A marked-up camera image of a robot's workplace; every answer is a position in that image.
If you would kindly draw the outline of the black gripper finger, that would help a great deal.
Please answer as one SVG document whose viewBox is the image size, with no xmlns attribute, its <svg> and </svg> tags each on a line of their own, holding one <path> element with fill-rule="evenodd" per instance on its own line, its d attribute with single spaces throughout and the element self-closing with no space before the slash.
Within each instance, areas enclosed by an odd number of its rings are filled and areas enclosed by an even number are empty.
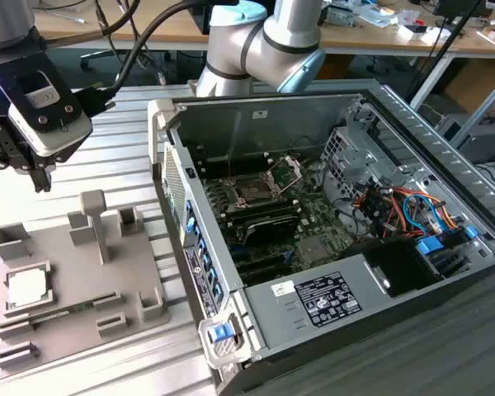
<svg viewBox="0 0 495 396">
<path fill-rule="evenodd" d="M 43 158 L 34 159 L 34 163 L 28 170 L 28 174 L 33 182 L 36 193 L 50 192 L 52 171 L 52 162 Z"/>
</svg>

